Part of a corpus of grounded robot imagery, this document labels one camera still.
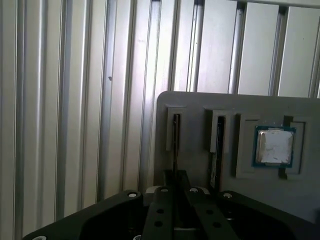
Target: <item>screw hole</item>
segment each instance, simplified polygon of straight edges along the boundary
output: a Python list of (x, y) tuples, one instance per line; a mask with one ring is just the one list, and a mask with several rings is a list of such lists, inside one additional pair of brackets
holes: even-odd
[(156, 221), (156, 222), (154, 223), (154, 225), (159, 228), (159, 227), (161, 227), (163, 224), (162, 224), (162, 221)]
[(220, 222), (214, 222), (212, 225), (217, 229), (221, 228), (221, 223)]

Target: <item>corrugated metal wall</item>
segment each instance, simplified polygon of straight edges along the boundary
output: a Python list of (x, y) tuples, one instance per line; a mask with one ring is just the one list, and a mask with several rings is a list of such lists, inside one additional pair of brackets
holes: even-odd
[(269, 2), (1, 0), (0, 239), (152, 186), (163, 91), (319, 97), (320, 4)]

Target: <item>screw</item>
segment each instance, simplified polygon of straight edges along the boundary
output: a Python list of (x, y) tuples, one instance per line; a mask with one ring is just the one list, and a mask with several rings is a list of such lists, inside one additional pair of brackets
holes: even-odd
[(198, 192), (198, 189), (196, 189), (195, 187), (192, 187), (192, 188), (190, 188), (189, 191), (190, 191), (190, 192), (193, 192), (193, 193), (197, 193), (197, 192)]
[(141, 239), (141, 235), (137, 235), (133, 238), (133, 240), (140, 240)]
[(136, 196), (137, 196), (137, 194), (134, 193), (134, 192), (131, 192), (131, 193), (128, 194), (128, 197), (129, 197), (129, 198), (134, 198), (134, 197), (136, 197)]
[(46, 236), (36, 236), (35, 238), (33, 238), (32, 240), (46, 240), (47, 237)]
[(224, 193), (223, 196), (228, 199), (232, 198), (232, 195), (228, 192)]

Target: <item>metal slot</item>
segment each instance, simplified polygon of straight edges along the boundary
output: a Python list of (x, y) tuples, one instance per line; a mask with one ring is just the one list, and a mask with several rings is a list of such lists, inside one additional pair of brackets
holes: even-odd
[(276, 32), (274, 38), (274, 48), (272, 57), (272, 67), (269, 84), (269, 96), (277, 96), (279, 92), (280, 73), (283, 60), (283, 53), (285, 48), (286, 28), (288, 21), (288, 8), (280, 6), (277, 22)]
[(60, 62), (60, 93), (59, 115), (57, 126), (57, 169), (56, 169), (56, 211), (55, 220), (64, 217), (65, 209), (65, 176), (66, 176), (66, 151), (67, 151), (67, 124), (68, 124), (68, 91), (70, 72), (70, 46), (71, 46), (71, 17), (72, 3), (65, 1), (62, 8), (61, 20), (61, 62)]
[(148, 45), (145, 70), (145, 85), (142, 112), (142, 134), (140, 149), (140, 165), (138, 189), (146, 189), (148, 174), (148, 162), (150, 151), (150, 136), (152, 132), (153, 107), (155, 97), (155, 77), (158, 57), (159, 27), (160, 27), (161, 4), (159, 1), (152, 1), (150, 7)]
[(187, 92), (196, 92), (198, 85), (201, 38), (204, 21), (204, 1), (195, 0), (188, 65)]
[(180, 115), (173, 115), (173, 175), (177, 178), (178, 171), (178, 152), (180, 138)]
[(247, 4), (238, 2), (236, 6), (234, 35), (231, 55), (230, 77), (228, 94), (237, 94), (239, 88), (239, 77), (241, 69), (241, 55), (244, 41), (244, 32), (246, 25)]
[(105, 199), (105, 182), (109, 146), (109, 126), (111, 110), (111, 84), (112, 69), (114, 62), (114, 45), (116, 29), (116, 0), (109, 0), (107, 3), (107, 31), (105, 36), (105, 60), (104, 60), (104, 78), (102, 85), (102, 112), (100, 126), (100, 147), (98, 159), (98, 183), (97, 183), (97, 202)]
[(320, 88), (320, 19), (316, 35), (315, 51), (312, 64), (311, 82), (309, 88), (309, 98), (319, 98)]
[(220, 177), (221, 177), (221, 166), (224, 149), (224, 135), (225, 135), (225, 121), (224, 116), (218, 117), (217, 132), (216, 132), (216, 151), (212, 154), (212, 165), (210, 175), (211, 187), (219, 192), (220, 191)]
[(16, 122), (15, 122), (15, 174), (14, 179), (14, 237), (21, 239), (23, 236), (23, 210), (24, 210), (24, 85), (25, 85), (25, 28), (26, 8), (25, 1), (17, 2), (17, 59), (16, 59)]

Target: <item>metal panel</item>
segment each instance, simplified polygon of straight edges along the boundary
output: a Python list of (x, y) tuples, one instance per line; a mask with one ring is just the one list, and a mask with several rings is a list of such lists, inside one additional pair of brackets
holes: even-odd
[(198, 92), (228, 92), (236, 8), (235, 1), (205, 2)]
[(176, 54), (174, 66), (175, 91), (186, 91), (190, 62), (191, 35), (194, 19), (194, 0), (178, 2), (179, 19), (177, 22)]
[(246, 2), (320, 8), (319, 0), (248, 0)]
[(138, 0), (134, 26), (130, 101), (126, 136), (126, 150), (123, 169), (123, 190), (137, 190), (139, 181), (140, 144), (142, 116), (146, 84), (146, 63), (148, 40), (157, 40), (157, 33), (149, 35), (151, 0)]
[(23, 235), (41, 226), (43, 189), (44, 0), (26, 2), (23, 109)]
[(308, 97), (320, 10), (290, 7), (279, 83), (279, 96)]
[(92, 2), (87, 110), (85, 113), (82, 207), (97, 202), (102, 83), (105, 65), (107, 1)]
[(239, 74), (239, 94), (268, 95), (279, 7), (248, 3)]
[(62, 22), (66, 5), (62, 0), (49, 1), (46, 25), (46, 59), (43, 110), (43, 189), (41, 226), (56, 218), (56, 177), (58, 157), (58, 125), (62, 75)]
[(152, 118), (149, 120), (149, 123), (151, 123), (151, 132), (148, 135), (142, 136), (143, 138), (150, 137), (148, 167), (145, 170), (147, 171), (146, 187), (152, 186), (154, 182), (157, 99), (158, 96), (168, 90), (171, 85), (173, 34), (177, 10), (176, 3), (177, 2), (173, 0), (161, 1), (154, 95), (153, 99), (150, 100), (153, 104)]
[(64, 215), (82, 208), (89, 0), (72, 2)]
[(2, 0), (0, 20), (0, 239), (15, 237), (17, 1)]
[(117, 1), (105, 197), (122, 189), (132, 13), (131, 0)]

